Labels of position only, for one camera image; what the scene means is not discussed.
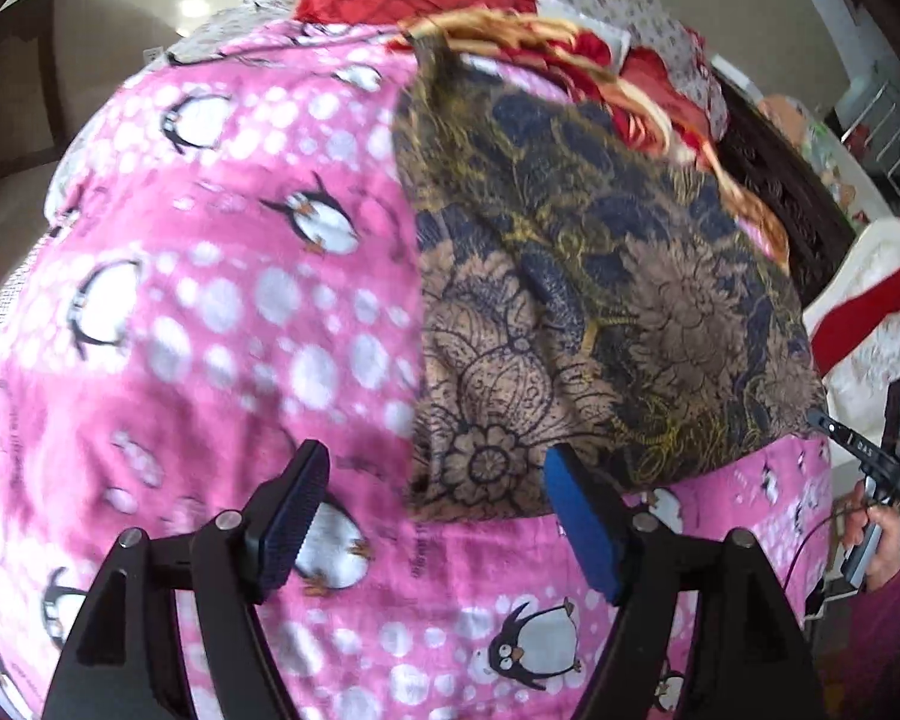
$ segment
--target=bed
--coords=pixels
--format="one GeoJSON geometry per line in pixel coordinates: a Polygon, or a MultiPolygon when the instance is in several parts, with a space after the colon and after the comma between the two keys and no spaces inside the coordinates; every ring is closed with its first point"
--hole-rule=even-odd
{"type": "MultiPolygon", "coordinates": [[[[719,79],[716,79],[716,76],[708,71],[706,62],[703,61],[703,45],[698,36],[683,28],[670,17],[663,10],[659,0],[562,1],[591,17],[624,25],[637,45],[645,42],[659,53],[666,64],[669,79],[674,88],[686,95],[706,113],[711,130],[715,135],[724,135],[720,150],[727,170],[761,196],[779,216],[790,237],[790,266],[800,302],[802,305],[811,302],[839,266],[842,255],[852,239],[850,228],[845,225],[829,194],[826,194],[826,190],[818,184],[816,176],[810,172],[808,167],[804,166],[799,156],[775,135],[773,129],[744,102],[740,95],[727,85],[722,85],[719,79]]],[[[285,19],[288,13],[292,12],[294,3],[295,0],[246,0],[236,8],[217,14],[193,36],[181,41],[173,49],[175,55],[183,61],[211,55],[223,43],[239,39],[266,23],[285,19]]],[[[158,60],[147,71],[162,67],[164,61],[163,59],[158,60]]],[[[47,199],[50,217],[53,216],[60,200],[66,194],[70,179],[88,158],[86,144],[103,126],[103,117],[94,117],[84,127],[82,133],[77,135],[68,153],[61,161],[58,173],[50,185],[47,199]]],[[[31,255],[7,279],[7,283],[0,291],[0,331],[13,311],[16,298],[24,288],[41,248],[48,245],[49,240],[45,236],[38,243],[31,255]]],[[[782,445],[774,449],[768,448],[754,453],[746,459],[746,464],[742,466],[727,466],[722,471],[724,472],[720,478],[715,481],[714,479],[703,480],[703,477],[690,480],[693,484],[687,485],[684,490],[687,490],[688,500],[692,503],[683,501],[681,506],[677,502],[677,498],[669,493],[669,490],[655,490],[645,500],[655,507],[655,512],[658,512],[661,519],[672,527],[683,528],[684,522],[687,523],[687,527],[693,527],[691,523],[694,519],[697,523],[701,521],[701,511],[703,510],[701,496],[711,495],[711,485],[717,485],[724,490],[723,494],[727,495],[729,500],[733,497],[730,490],[734,485],[738,485],[740,492],[735,493],[733,505],[728,505],[727,510],[721,512],[720,517],[714,517],[707,525],[709,530],[701,532],[701,534],[710,538],[722,538],[728,527],[744,522],[758,533],[761,542],[772,554],[775,567],[785,571],[789,557],[796,552],[797,531],[802,533],[802,529],[812,527],[828,514],[829,466],[826,444],[812,439],[785,440],[782,445]],[[775,511],[778,500],[784,501],[786,504],[782,511],[775,511]],[[744,515],[737,512],[735,514],[735,506],[741,507],[741,510],[747,509],[748,513],[744,515]],[[794,518],[799,524],[797,529],[791,528],[794,518]]],[[[538,536],[540,541],[559,538],[556,529],[552,533],[547,532],[545,537],[541,531],[534,538],[537,539],[538,536]]],[[[799,608],[800,597],[805,595],[809,589],[808,586],[816,583],[816,577],[823,571],[820,548],[814,547],[812,542],[811,548],[804,555],[803,562],[798,566],[797,572],[794,573],[794,584],[790,587],[794,608],[799,608]]],[[[560,599],[557,598],[559,593],[552,597],[549,590],[546,593],[547,599],[551,599],[550,603],[559,605],[560,599]]],[[[592,596],[591,593],[587,593],[582,586],[575,586],[573,591],[578,602],[581,602],[576,604],[576,607],[581,607],[578,614],[582,613],[593,617],[595,613],[600,613],[604,608],[601,605],[602,601],[592,596]]],[[[512,608],[515,610],[521,604],[529,603],[529,599],[523,599],[519,595],[511,598],[511,593],[500,594],[495,602],[490,604],[491,608],[464,610],[465,613],[462,613],[456,622],[456,628],[451,621],[449,626],[421,630],[420,635],[423,640],[428,642],[427,646],[433,649],[442,646],[446,636],[444,629],[453,629],[462,637],[469,637],[471,640],[477,641],[487,634],[487,620],[493,615],[513,613],[512,608]]],[[[536,609],[538,605],[549,604],[541,595],[539,599],[533,598],[533,608],[536,609]]],[[[693,602],[687,599],[680,612],[684,620],[692,614],[692,608],[693,602]]],[[[566,613],[568,616],[570,615],[569,607],[566,613]]],[[[304,631],[304,626],[320,625],[322,618],[325,620],[326,616],[320,610],[311,608],[305,620],[290,624],[290,631],[296,636],[295,640],[292,637],[292,641],[297,644],[300,641],[304,642],[304,649],[307,649],[310,646],[308,642],[312,637],[309,632],[304,631]]],[[[599,626],[596,621],[587,623],[588,635],[594,637],[595,632],[598,629],[602,630],[606,624],[607,615],[604,613],[599,626]]],[[[407,637],[406,628],[395,623],[388,623],[384,628],[386,630],[380,631],[381,647],[391,656],[397,659],[403,658],[410,651],[410,640],[407,637]]],[[[689,637],[688,629],[686,624],[677,626],[674,623],[674,636],[682,637],[680,646],[684,659],[689,637]]],[[[334,639],[337,650],[348,655],[355,655],[360,648],[360,637],[350,629],[341,629],[337,633],[338,636],[334,639]]],[[[586,660],[592,661],[596,656],[598,658],[599,649],[599,642],[593,640],[592,644],[588,645],[586,660]]],[[[314,666],[317,663],[314,660],[316,657],[314,650],[311,648],[307,652],[309,656],[305,656],[303,661],[295,661],[296,666],[293,666],[295,669],[293,673],[299,676],[312,676],[313,673],[316,673],[314,669],[319,671],[319,665],[314,666]]],[[[492,696],[492,700],[498,704],[511,701],[511,705],[517,707],[519,704],[525,703],[527,691],[514,688],[514,692],[511,694],[509,684],[501,683],[490,670],[487,670],[485,663],[480,661],[480,658],[484,660],[487,658],[487,652],[483,651],[482,655],[480,652],[480,649],[473,653],[461,649],[453,653],[448,652],[453,661],[464,666],[464,670],[473,680],[473,684],[468,685],[463,693],[460,693],[461,697],[464,700],[472,700],[479,690],[481,693],[485,692],[492,696]],[[472,695],[467,699],[470,690],[472,690],[472,695]]],[[[318,660],[319,664],[323,663],[322,655],[318,660]]],[[[575,674],[581,674],[581,670],[577,670],[575,674]]],[[[423,678],[419,675],[418,670],[412,669],[409,665],[399,669],[394,667],[391,670],[391,686],[396,685],[394,691],[399,692],[401,696],[399,701],[402,704],[424,706],[428,709],[433,706],[432,712],[436,714],[431,713],[430,717],[450,717],[452,714],[447,713],[449,711],[447,707],[438,707],[436,704],[430,703],[424,704],[425,700],[427,702],[440,701],[439,696],[449,698],[458,695],[454,688],[454,680],[446,679],[446,676],[439,675],[439,678],[434,678],[434,689],[428,692],[429,678],[426,680],[426,685],[421,688],[423,678]],[[444,709],[447,709],[447,712],[441,714],[440,712],[444,709]]],[[[672,709],[676,695],[679,694],[681,681],[682,676],[677,671],[664,675],[662,678],[659,708],[661,713],[665,714],[668,707],[672,709]]],[[[583,676],[577,677],[568,674],[563,680],[549,683],[548,690],[549,693],[556,695],[562,688],[566,688],[562,700],[568,700],[570,692],[579,689],[582,684],[583,676]]],[[[207,697],[205,688],[199,688],[199,690],[201,693],[199,693],[197,703],[200,713],[203,715],[206,712],[206,717],[213,717],[212,696],[207,697]]],[[[4,687],[2,691],[0,690],[0,698],[5,710],[11,712],[12,707],[7,705],[7,697],[8,691],[4,687]]],[[[317,691],[313,693],[313,698],[316,702],[326,699],[327,696],[321,695],[317,691]]],[[[376,699],[368,698],[364,692],[348,691],[346,698],[341,700],[342,704],[338,704],[336,700],[334,704],[338,709],[339,716],[362,717],[363,715],[358,712],[361,707],[363,709],[376,707],[374,712],[368,710],[365,716],[379,716],[379,703],[375,703],[376,699]]]]}

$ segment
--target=black device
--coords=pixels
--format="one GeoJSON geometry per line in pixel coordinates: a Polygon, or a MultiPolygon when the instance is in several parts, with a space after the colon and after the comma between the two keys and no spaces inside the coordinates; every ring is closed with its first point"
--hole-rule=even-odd
{"type": "MultiPolygon", "coordinates": [[[[823,720],[823,693],[773,568],[749,531],[678,536],[629,509],[567,445],[547,490],[588,581],[620,606],[575,720],[643,720],[664,669],[677,594],[696,589],[693,648],[676,717],[823,720]]],[[[240,512],[197,533],[120,534],[63,648],[44,720],[194,720],[175,589],[192,589],[226,720],[298,720],[254,605],[285,583],[328,476],[308,440],[240,512]]]]}
{"type": "MultiPolygon", "coordinates": [[[[819,409],[807,413],[807,421],[813,427],[825,432],[860,461],[866,499],[888,506],[900,501],[900,378],[887,389],[884,420],[883,439],[877,446],[819,409]]],[[[876,553],[881,533],[879,525],[868,522],[864,541],[850,550],[841,566],[844,579],[855,589],[860,589],[866,578],[866,567],[876,553]]]]}

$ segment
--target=folded dark floral cloth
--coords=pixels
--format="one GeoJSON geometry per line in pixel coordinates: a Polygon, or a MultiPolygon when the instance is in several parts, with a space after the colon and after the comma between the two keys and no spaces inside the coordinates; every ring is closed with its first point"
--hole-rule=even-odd
{"type": "Polygon", "coordinates": [[[637,491],[805,430],[824,392],[797,294],[712,176],[628,151],[596,105],[464,66],[440,35],[413,49],[394,150],[425,299],[417,517],[548,512],[558,442],[637,491]]]}

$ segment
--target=person's arm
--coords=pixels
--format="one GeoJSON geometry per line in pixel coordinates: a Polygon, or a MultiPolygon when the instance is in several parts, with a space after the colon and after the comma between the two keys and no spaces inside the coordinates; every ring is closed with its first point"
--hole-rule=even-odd
{"type": "MultiPolygon", "coordinates": [[[[863,484],[854,491],[854,505],[863,500],[863,484]]],[[[844,546],[863,541],[866,524],[883,529],[880,544],[866,570],[865,588],[850,599],[850,646],[844,669],[841,715],[861,716],[874,698],[887,667],[900,654],[900,514],[886,506],[847,514],[844,546]]]]}

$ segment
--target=purple sleeve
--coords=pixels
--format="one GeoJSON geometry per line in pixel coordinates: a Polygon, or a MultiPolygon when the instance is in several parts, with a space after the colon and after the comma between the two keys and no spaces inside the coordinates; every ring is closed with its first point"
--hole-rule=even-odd
{"type": "Polygon", "coordinates": [[[850,646],[844,666],[843,717],[866,707],[878,683],[900,654],[900,570],[875,592],[850,599],[850,646]]]}

